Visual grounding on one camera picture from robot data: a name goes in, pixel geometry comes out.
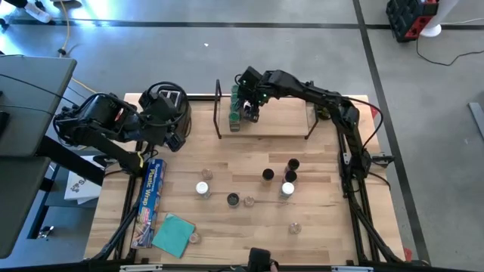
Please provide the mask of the grey metal bar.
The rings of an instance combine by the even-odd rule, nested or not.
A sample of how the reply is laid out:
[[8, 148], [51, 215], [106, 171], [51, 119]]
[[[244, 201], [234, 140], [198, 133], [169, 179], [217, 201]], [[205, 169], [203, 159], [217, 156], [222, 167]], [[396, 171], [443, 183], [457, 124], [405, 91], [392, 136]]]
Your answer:
[[479, 130], [479, 133], [484, 140], [484, 110], [477, 102], [469, 103], [468, 107]]

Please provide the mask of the grey desk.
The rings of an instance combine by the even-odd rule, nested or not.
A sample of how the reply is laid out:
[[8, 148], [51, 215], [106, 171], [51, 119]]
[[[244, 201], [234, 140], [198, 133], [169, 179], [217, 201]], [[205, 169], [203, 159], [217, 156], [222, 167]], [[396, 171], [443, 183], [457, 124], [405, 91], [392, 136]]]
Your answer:
[[46, 157], [0, 158], [0, 259], [11, 254], [50, 162]]
[[0, 111], [10, 114], [0, 156], [36, 153], [76, 65], [70, 58], [0, 57]]

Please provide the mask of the white-lidded bagel seasoning jar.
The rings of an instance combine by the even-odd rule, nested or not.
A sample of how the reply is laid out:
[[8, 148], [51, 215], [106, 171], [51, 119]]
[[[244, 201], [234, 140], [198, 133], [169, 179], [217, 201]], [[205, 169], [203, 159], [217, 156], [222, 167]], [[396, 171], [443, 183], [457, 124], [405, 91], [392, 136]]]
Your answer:
[[294, 194], [294, 191], [295, 191], [295, 187], [292, 183], [284, 182], [281, 185], [279, 198], [282, 200], [288, 200]]
[[204, 199], [208, 199], [211, 195], [210, 188], [207, 182], [200, 181], [196, 185], [197, 194]]

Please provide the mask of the white printed box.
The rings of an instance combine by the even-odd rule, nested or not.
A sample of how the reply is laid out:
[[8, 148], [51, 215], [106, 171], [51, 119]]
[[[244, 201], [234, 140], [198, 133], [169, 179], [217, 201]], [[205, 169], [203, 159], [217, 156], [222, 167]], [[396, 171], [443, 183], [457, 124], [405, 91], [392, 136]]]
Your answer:
[[100, 185], [69, 171], [64, 200], [76, 201], [78, 205], [82, 205], [85, 202], [97, 199], [100, 193]]

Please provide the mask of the blue plastic wrap box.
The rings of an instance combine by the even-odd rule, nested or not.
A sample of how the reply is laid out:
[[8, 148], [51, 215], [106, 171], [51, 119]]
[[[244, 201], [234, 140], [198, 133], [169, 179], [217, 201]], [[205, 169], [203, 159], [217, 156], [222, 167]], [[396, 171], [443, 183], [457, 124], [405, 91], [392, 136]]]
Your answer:
[[150, 159], [148, 161], [131, 242], [133, 249], [151, 247], [165, 173], [166, 162], [163, 159]]

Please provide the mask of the white stand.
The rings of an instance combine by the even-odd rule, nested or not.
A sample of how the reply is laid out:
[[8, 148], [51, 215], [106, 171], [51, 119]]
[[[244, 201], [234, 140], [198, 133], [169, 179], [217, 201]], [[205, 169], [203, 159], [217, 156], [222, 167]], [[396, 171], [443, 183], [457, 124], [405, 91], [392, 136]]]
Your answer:
[[431, 38], [439, 35], [442, 31], [441, 24], [443, 23], [443, 20], [459, 1], [460, 0], [439, 0], [436, 15], [423, 28], [420, 32], [420, 36]]

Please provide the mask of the black desk beam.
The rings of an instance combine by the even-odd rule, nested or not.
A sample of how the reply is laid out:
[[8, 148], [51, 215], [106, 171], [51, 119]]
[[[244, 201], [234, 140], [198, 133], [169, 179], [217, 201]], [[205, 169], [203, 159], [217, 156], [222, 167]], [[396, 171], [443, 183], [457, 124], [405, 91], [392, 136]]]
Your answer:
[[36, 155], [50, 158], [58, 165], [76, 173], [94, 184], [101, 186], [104, 180], [104, 170], [93, 163], [86, 161], [81, 156], [67, 149], [57, 141], [44, 136], [36, 151]]

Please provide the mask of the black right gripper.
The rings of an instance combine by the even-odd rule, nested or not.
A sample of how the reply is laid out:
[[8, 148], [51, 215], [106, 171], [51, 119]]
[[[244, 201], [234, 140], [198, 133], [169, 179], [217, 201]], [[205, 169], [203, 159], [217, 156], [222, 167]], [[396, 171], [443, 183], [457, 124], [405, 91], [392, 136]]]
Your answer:
[[248, 89], [241, 86], [241, 98], [244, 100], [244, 118], [250, 117], [250, 121], [253, 123], [259, 121], [259, 107], [268, 103], [269, 99], [272, 97], [278, 98], [278, 91], [268, 82], [270, 76], [274, 72], [274, 70], [268, 70], [261, 73], [262, 78], [254, 89]]

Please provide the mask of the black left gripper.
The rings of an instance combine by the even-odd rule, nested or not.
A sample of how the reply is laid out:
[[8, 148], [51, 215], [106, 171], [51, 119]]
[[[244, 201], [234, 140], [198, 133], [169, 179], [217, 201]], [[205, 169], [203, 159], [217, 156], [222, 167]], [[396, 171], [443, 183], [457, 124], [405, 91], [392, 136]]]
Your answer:
[[176, 116], [178, 110], [171, 99], [163, 94], [143, 94], [141, 96], [141, 115], [144, 123], [141, 126], [141, 135], [153, 145], [163, 145], [177, 152], [186, 142], [186, 132], [176, 131], [167, 133], [169, 122]]

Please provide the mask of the black table frame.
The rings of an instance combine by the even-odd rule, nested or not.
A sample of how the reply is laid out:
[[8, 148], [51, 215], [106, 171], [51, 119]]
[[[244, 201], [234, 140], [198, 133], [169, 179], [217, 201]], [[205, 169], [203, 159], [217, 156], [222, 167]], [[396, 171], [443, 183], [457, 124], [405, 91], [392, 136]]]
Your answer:
[[[355, 240], [348, 202], [343, 197], [337, 165], [337, 136], [329, 121], [319, 122], [309, 139], [219, 139], [213, 124], [213, 102], [192, 103], [192, 128], [186, 144], [173, 153], [163, 148], [167, 162], [160, 215], [168, 213], [191, 222], [201, 242], [189, 245], [181, 258], [161, 249], [140, 249], [137, 258], [160, 264], [244, 264], [251, 248], [266, 249], [284, 265], [344, 264], [355, 259]], [[279, 198], [287, 162], [298, 159], [294, 194]], [[202, 170], [213, 172], [204, 180]], [[271, 168], [270, 184], [261, 183]], [[196, 185], [208, 183], [211, 195], [199, 196]], [[230, 208], [227, 195], [240, 204]], [[255, 199], [246, 207], [244, 198]], [[288, 227], [302, 225], [299, 234]]]

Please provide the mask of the black and red crate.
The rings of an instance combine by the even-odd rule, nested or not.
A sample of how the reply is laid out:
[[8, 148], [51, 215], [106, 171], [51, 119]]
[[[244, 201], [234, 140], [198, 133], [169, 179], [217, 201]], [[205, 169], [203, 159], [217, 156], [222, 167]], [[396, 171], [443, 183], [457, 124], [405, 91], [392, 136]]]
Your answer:
[[417, 40], [424, 27], [437, 14], [439, 0], [389, 0], [386, 15], [398, 43]]

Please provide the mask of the teal cloth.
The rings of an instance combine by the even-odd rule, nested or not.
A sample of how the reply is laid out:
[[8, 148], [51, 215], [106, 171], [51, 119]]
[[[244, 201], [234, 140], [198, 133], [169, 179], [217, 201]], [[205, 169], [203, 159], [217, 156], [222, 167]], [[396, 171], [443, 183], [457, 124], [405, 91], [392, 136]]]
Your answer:
[[162, 249], [175, 258], [181, 258], [194, 230], [194, 224], [177, 215], [168, 213], [163, 219], [160, 229], [154, 236], [152, 245]]

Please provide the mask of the wooden shelf with black frame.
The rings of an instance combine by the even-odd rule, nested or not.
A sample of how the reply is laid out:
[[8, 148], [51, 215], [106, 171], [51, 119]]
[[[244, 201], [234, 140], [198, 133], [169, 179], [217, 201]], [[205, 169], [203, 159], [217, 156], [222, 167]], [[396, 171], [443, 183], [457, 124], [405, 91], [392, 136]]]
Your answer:
[[319, 123], [317, 110], [312, 104], [295, 97], [271, 100], [260, 107], [259, 121], [240, 121], [240, 130], [230, 131], [230, 94], [223, 94], [216, 80], [213, 124], [219, 139], [224, 137], [304, 137], [308, 139]]

